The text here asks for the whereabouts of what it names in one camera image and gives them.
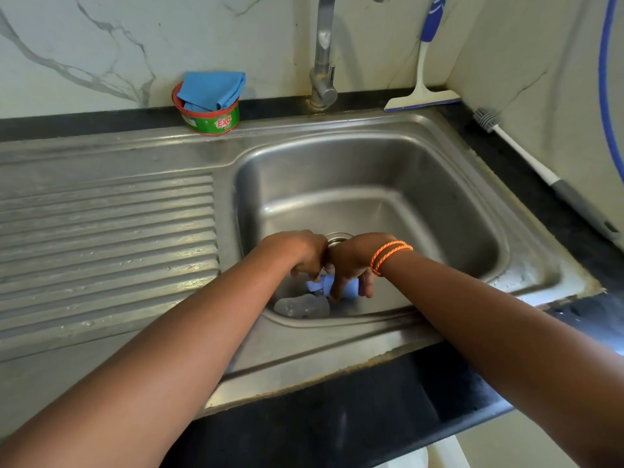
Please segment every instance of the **hose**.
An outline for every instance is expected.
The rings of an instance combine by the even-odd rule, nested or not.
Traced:
[[[618,0],[609,0],[606,5],[606,14],[604,15],[604,24],[602,27],[602,37],[600,39],[600,57],[598,58],[598,93],[600,97],[600,115],[602,117],[602,126],[604,129],[604,137],[609,146],[609,152],[613,159],[613,164],[620,174],[620,179],[624,183],[624,162],[620,155],[618,143],[613,132],[613,124],[611,122],[611,114],[609,113],[609,97],[607,92],[607,62],[609,57],[609,41],[611,38],[611,29],[613,27],[613,16]]]

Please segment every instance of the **person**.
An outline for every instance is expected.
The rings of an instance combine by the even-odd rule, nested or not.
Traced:
[[[0,466],[158,466],[288,273],[316,279],[331,263],[332,298],[352,278],[371,297],[370,260],[392,241],[367,233],[328,248],[311,231],[266,237],[17,430]],[[373,265],[387,255],[379,273],[493,388],[582,468],[624,466],[622,357],[478,279],[405,248],[389,254],[398,246]]]

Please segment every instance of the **folded cloth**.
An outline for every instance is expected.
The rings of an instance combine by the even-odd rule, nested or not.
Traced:
[[[240,96],[247,79],[245,72],[187,72],[178,92],[178,98],[202,110],[216,111],[230,108]]]

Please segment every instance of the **person's left hand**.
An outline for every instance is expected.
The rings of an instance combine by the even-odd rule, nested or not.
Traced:
[[[275,242],[279,246],[293,247],[299,262],[290,271],[292,277],[297,277],[299,273],[306,273],[314,282],[321,279],[320,274],[327,251],[327,238],[324,235],[317,235],[308,229],[304,229],[302,231],[281,231],[267,236],[265,240]]]

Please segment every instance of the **gray brush grip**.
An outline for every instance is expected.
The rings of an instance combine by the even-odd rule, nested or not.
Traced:
[[[616,241],[620,237],[620,231],[585,197],[579,194],[575,188],[565,180],[559,179],[551,187],[559,198],[570,205],[574,211],[582,216],[594,229],[606,239]]]

